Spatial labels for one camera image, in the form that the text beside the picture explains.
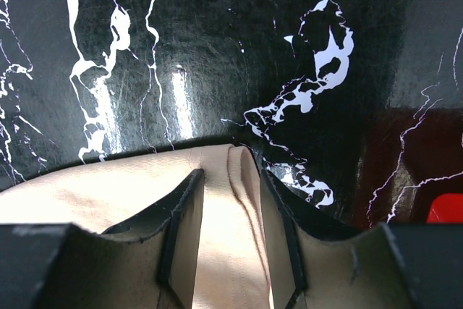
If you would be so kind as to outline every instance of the red object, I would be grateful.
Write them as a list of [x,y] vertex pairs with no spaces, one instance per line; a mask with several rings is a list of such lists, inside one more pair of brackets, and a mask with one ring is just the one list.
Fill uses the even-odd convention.
[[431,205],[429,224],[463,224],[463,194],[446,193]]

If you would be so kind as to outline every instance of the beige cloth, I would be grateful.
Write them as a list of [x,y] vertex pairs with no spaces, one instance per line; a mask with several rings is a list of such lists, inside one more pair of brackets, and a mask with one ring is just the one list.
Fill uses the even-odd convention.
[[244,147],[207,146],[64,169],[0,194],[0,223],[72,221],[102,232],[205,171],[194,308],[268,309],[259,176]]

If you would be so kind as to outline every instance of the glossy black surface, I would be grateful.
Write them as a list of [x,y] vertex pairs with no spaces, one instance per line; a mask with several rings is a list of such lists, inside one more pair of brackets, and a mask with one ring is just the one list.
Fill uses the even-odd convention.
[[1,189],[228,142],[358,227],[423,220],[433,197],[462,186],[463,0],[0,0],[0,10]]

